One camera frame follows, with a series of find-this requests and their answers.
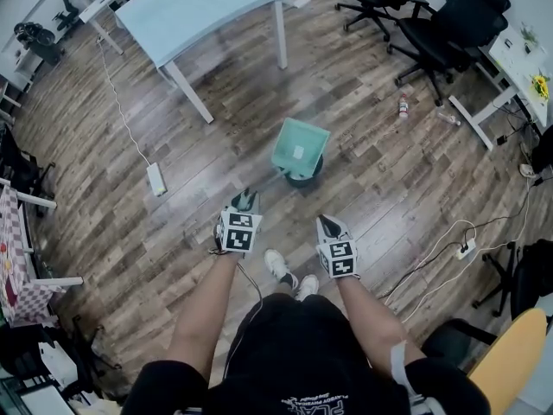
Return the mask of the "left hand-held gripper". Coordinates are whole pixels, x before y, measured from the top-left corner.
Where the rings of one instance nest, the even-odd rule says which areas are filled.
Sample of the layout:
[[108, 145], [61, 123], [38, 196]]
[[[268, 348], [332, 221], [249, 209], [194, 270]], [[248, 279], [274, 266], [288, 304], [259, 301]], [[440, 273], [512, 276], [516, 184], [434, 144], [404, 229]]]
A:
[[[246, 191], [231, 199], [231, 206], [236, 210], [246, 209]], [[259, 214], [260, 194], [251, 191], [247, 212], [224, 210], [220, 213], [217, 237], [220, 249], [225, 252], [250, 253], [255, 243], [257, 230], [263, 216]]]

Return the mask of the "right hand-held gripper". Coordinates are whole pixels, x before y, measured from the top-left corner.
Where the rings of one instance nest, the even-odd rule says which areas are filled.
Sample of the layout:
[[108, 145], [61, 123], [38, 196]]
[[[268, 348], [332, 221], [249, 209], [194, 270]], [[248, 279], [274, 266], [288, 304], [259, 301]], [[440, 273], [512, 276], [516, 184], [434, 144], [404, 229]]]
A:
[[327, 214], [319, 214], [315, 222], [316, 250], [324, 271], [330, 278], [357, 276], [358, 251], [346, 223]]

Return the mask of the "black round trash bin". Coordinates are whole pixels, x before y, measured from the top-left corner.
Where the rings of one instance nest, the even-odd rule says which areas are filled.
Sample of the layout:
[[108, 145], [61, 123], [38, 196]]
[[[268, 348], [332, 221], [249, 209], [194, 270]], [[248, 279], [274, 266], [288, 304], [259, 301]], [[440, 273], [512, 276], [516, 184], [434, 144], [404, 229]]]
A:
[[315, 166], [315, 171], [312, 176], [291, 175], [287, 173], [285, 175], [286, 181], [290, 186], [294, 188], [306, 188], [312, 184], [316, 177], [320, 174], [323, 165], [323, 156], [320, 156], [318, 163]]

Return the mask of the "green dustpan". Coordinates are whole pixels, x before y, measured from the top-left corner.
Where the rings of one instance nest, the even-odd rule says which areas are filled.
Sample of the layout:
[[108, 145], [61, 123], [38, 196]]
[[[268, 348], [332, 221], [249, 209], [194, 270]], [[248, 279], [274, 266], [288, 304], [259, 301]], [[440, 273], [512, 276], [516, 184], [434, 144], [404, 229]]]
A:
[[293, 118], [286, 118], [274, 146], [271, 163], [285, 177], [312, 176], [330, 132]]

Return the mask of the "person's left forearm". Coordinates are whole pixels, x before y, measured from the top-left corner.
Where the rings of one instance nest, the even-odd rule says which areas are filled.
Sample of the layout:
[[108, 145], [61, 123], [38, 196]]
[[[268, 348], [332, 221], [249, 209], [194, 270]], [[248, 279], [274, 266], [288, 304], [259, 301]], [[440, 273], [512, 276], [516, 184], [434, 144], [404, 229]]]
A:
[[237, 252], [217, 257], [185, 300], [168, 347], [167, 359], [188, 364], [206, 381], [210, 380], [214, 353], [240, 258]]

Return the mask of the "person's right forearm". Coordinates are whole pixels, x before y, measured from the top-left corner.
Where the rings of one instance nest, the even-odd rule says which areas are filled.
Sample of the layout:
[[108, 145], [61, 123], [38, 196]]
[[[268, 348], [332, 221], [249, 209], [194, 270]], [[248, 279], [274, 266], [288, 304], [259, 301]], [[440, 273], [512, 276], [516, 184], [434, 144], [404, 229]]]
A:
[[355, 338], [373, 368], [391, 376], [391, 350], [402, 342], [405, 365], [426, 357], [396, 315], [356, 277], [338, 278], [336, 284]]

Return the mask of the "person's right white sneaker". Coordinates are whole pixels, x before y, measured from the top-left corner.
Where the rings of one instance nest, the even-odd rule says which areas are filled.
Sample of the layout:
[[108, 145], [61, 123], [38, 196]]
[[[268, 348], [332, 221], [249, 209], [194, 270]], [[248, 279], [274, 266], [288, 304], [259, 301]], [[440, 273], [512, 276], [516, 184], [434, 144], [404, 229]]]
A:
[[307, 297], [316, 295], [319, 290], [319, 280], [314, 274], [305, 276], [296, 291], [296, 300], [302, 302]]

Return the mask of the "person's white sneaker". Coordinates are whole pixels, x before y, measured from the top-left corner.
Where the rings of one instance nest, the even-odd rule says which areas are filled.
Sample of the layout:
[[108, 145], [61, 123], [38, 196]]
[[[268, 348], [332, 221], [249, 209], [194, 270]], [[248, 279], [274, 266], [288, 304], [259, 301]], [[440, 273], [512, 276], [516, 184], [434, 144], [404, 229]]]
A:
[[298, 279], [292, 273], [284, 256], [275, 249], [267, 249], [264, 253], [264, 262], [270, 273], [279, 284], [286, 284], [294, 291], [298, 286]]
[[316, 295], [319, 290], [319, 280], [314, 274], [305, 276], [296, 291], [296, 300], [302, 302], [307, 297]]

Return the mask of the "person's left white sneaker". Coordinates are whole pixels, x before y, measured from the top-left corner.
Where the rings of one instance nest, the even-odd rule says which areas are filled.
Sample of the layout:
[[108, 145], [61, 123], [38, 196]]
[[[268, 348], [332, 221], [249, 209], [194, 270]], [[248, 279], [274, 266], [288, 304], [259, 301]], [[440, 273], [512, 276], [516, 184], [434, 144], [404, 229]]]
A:
[[284, 256], [275, 249], [267, 249], [264, 253], [264, 262], [270, 273], [279, 284], [286, 284], [294, 291], [298, 286], [298, 279], [292, 273]]

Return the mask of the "person's black shorts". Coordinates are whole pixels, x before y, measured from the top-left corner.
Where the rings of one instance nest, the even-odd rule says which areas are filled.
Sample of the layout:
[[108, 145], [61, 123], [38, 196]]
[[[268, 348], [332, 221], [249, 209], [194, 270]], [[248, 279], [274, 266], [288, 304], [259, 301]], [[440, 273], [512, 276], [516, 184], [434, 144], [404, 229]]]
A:
[[319, 295], [301, 302], [283, 293], [265, 297], [238, 326], [226, 366], [227, 379], [281, 374], [301, 384], [389, 384], [369, 366], [347, 318]]

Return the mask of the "white power strip with plugs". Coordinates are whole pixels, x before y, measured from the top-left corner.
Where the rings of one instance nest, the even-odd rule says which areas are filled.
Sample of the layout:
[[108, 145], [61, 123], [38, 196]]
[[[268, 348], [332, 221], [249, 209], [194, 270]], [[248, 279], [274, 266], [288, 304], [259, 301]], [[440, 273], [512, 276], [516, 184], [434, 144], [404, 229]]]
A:
[[463, 260], [475, 249], [475, 247], [476, 247], [475, 239], [471, 238], [460, 249], [456, 251], [455, 257], [458, 260]]

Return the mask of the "person's black t-shirt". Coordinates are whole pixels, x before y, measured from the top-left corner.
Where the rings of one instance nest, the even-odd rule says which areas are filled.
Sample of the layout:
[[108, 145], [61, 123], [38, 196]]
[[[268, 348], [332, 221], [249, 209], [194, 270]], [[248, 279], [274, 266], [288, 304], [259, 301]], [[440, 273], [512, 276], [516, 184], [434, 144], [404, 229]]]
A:
[[447, 363], [422, 359], [406, 367], [409, 387], [367, 361], [307, 361], [304, 369], [259, 361], [208, 387], [191, 366], [153, 361], [138, 375], [121, 415], [411, 415], [408, 391], [437, 403], [444, 415], [491, 415], [480, 389]]

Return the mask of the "black swivel chair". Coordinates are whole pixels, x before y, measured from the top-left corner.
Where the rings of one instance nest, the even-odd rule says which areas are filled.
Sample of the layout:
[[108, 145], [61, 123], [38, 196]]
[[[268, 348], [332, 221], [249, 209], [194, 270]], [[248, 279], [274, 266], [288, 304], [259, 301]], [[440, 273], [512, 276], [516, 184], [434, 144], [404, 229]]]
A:
[[510, 298], [512, 320], [533, 308], [540, 297], [553, 293], [553, 241], [539, 239], [536, 243], [517, 247], [514, 241], [506, 245], [510, 251], [504, 268], [492, 254], [482, 255], [482, 261], [493, 266], [499, 274], [499, 284], [481, 300], [472, 303], [475, 309], [501, 293], [500, 304], [492, 312], [501, 316], [506, 299]]

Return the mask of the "light blue top table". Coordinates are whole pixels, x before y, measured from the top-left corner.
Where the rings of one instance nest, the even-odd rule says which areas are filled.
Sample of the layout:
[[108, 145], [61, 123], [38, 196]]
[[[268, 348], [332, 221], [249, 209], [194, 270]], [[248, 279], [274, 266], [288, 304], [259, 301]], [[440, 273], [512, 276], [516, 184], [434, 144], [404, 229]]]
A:
[[283, 0], [131, 0], [116, 16], [156, 68], [184, 92], [210, 124], [213, 116], [175, 60], [206, 35], [265, 5], [272, 8], [276, 61], [284, 69], [288, 62]]

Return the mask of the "yellow wooden chair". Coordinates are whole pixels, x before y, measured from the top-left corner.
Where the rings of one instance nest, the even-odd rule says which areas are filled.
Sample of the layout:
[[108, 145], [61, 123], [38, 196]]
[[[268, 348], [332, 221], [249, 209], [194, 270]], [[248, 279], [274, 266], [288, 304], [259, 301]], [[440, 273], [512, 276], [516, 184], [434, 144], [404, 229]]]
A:
[[548, 320], [532, 308], [519, 315], [502, 335], [493, 335], [455, 318], [437, 327], [423, 344], [423, 352], [459, 366], [472, 340], [488, 346], [467, 377], [484, 393], [491, 415], [503, 415], [524, 389], [540, 362]]

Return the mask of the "black bag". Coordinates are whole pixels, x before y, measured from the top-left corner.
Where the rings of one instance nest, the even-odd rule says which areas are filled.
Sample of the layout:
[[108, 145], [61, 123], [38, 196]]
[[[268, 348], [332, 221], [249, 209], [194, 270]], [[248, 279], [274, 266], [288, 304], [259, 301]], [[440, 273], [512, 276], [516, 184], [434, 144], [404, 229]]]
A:
[[553, 165], [553, 125], [543, 133], [531, 152], [531, 167], [536, 174], [550, 165]]

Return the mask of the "pink checkered tablecloth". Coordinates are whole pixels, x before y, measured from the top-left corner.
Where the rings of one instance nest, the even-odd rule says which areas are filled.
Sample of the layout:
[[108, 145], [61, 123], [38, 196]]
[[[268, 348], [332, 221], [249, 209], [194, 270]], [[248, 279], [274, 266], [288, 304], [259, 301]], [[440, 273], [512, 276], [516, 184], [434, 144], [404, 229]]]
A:
[[30, 277], [23, 250], [16, 191], [8, 186], [0, 194], [0, 311], [11, 327], [53, 324], [57, 317], [48, 310], [55, 294], [65, 290]]

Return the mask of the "white standing desk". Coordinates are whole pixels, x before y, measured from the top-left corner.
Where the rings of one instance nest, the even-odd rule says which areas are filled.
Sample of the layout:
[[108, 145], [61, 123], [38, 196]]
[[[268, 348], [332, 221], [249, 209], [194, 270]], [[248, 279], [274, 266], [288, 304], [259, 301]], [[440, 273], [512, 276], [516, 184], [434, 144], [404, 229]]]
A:
[[548, 102], [538, 95], [532, 85], [532, 77], [541, 73], [541, 66], [548, 53], [541, 46], [534, 46], [527, 52], [525, 46], [526, 42], [520, 31], [507, 27], [490, 45], [480, 50], [499, 71], [496, 76], [492, 76], [480, 63], [476, 64], [498, 91], [480, 111], [471, 114], [455, 96], [448, 97], [450, 104], [489, 150], [493, 149], [494, 144], [480, 125], [516, 97], [521, 99], [522, 107], [528, 110], [532, 123], [537, 122], [542, 127], [547, 125]]

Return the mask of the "sunflower bouquet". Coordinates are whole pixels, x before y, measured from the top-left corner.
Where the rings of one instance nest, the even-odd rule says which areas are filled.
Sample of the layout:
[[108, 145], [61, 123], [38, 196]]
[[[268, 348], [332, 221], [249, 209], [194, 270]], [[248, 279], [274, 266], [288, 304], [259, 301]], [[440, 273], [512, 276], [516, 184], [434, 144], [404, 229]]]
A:
[[531, 86], [540, 99], [543, 99], [543, 100], [550, 99], [550, 92], [548, 87], [549, 81], [550, 81], [550, 77], [545, 76], [541, 73], [531, 76]]

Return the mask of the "small black office chair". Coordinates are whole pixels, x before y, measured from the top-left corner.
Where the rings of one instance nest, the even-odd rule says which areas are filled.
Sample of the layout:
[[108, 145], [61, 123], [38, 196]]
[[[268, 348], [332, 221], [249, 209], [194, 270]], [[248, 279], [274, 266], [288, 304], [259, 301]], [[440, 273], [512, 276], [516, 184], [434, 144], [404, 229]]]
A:
[[53, 21], [57, 21], [57, 31], [61, 32], [64, 29], [71, 29], [82, 23], [79, 18], [79, 9], [75, 7], [69, 0], [62, 0], [65, 11], [58, 12]]

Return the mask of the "black equipment pile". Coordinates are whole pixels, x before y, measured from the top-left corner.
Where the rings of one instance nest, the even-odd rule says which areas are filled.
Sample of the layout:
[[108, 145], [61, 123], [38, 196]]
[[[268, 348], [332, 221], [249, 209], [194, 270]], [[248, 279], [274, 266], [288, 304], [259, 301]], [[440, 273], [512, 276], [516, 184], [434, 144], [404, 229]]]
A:
[[25, 49], [30, 49], [50, 66], [57, 65], [65, 53], [55, 42], [54, 33], [39, 23], [20, 22], [14, 27], [14, 34]]

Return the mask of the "green plant in white vase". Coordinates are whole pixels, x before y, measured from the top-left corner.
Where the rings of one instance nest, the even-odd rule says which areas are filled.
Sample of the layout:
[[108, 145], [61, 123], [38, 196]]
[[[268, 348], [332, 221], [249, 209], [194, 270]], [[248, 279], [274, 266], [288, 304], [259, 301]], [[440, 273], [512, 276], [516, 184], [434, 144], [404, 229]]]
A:
[[527, 54], [531, 54], [538, 47], [539, 41], [537, 35], [531, 25], [524, 22], [521, 23], [520, 33], [524, 39], [524, 50]]

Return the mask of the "white table frame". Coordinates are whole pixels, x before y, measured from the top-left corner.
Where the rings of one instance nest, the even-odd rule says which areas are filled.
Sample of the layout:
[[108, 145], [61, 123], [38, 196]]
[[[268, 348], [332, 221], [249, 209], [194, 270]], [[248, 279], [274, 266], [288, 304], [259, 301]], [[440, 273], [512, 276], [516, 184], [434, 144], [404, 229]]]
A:
[[[55, 201], [50, 201], [33, 195], [19, 193], [17, 190], [16, 190], [16, 198], [20, 201], [24, 201], [39, 207], [45, 207], [45, 208], [51, 208], [51, 209], [57, 208], [57, 203]], [[59, 286], [63, 288], [68, 288], [72, 286], [82, 285], [84, 283], [84, 279], [82, 277], [36, 279], [36, 280], [32, 280], [32, 283], [45, 285], [45, 286]]]

